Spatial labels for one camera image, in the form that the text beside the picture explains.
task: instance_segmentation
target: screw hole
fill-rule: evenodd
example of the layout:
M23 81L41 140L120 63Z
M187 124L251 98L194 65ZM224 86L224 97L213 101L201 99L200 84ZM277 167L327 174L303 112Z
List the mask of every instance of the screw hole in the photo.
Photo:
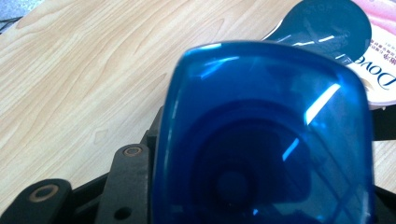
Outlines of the screw hole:
M132 209L129 207L122 207L114 213L116 220L124 220L132 214Z

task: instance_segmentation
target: blue plastic container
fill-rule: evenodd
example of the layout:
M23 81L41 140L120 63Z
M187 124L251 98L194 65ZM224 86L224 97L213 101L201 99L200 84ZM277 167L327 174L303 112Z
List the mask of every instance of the blue plastic container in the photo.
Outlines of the blue plastic container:
M371 144L343 65L265 42L190 49L163 110L153 223L371 223Z

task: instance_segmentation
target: black plastic part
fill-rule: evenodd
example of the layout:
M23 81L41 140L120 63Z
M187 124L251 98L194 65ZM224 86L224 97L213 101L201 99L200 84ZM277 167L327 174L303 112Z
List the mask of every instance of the black plastic part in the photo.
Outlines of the black plastic part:
M396 194L375 187L375 223L396 223Z
M396 105L373 110L375 141L396 140Z
M106 181L107 174L101 175L73 190L76 207L73 215L73 223L83 224L94 222Z
M1 224L70 223L72 189L62 179L46 179L23 190L1 216Z
M149 223L149 148L134 144L116 152L97 212L96 224Z

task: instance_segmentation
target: table surface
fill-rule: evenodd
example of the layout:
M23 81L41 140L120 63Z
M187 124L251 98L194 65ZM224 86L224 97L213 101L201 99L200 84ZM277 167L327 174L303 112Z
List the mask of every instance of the table surface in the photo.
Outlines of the table surface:
M0 214L46 178L78 187L138 143L180 55L259 40L297 0L47 0L0 35ZM374 142L375 183L396 192L396 141Z

